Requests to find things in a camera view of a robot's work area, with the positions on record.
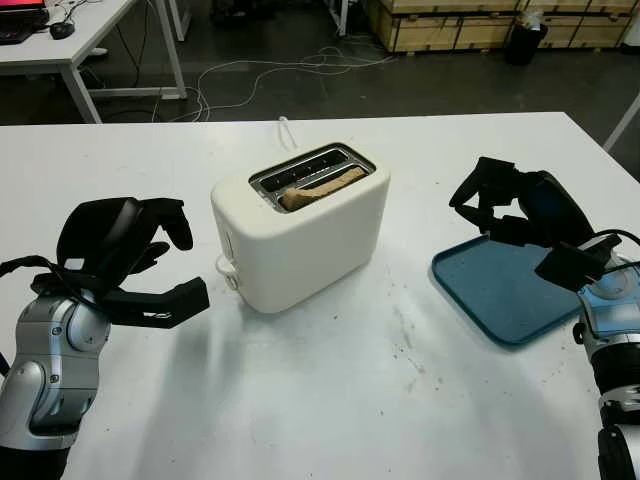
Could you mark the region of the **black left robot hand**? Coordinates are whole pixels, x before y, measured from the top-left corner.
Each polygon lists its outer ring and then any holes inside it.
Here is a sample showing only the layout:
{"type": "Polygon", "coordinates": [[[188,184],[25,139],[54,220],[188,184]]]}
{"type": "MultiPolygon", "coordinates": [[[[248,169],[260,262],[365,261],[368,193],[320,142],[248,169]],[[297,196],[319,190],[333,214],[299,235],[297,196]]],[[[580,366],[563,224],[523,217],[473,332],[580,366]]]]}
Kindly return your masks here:
{"type": "Polygon", "coordinates": [[[156,264],[169,244],[154,240],[163,229],[181,251],[193,248],[184,202],[171,198],[118,197],[77,206],[61,231],[57,264],[91,277],[104,290],[119,287],[127,276],[156,264]]]}

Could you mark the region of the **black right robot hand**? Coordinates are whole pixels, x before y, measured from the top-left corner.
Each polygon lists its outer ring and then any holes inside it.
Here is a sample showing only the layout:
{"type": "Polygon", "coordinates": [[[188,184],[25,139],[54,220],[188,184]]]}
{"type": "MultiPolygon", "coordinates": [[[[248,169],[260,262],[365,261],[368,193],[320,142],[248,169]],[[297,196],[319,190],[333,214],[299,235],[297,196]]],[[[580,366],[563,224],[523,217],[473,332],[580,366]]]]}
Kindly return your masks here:
{"type": "Polygon", "coordinates": [[[515,246],[580,246],[594,234],[584,212],[546,171],[481,157],[449,201],[489,239],[515,246]]]}

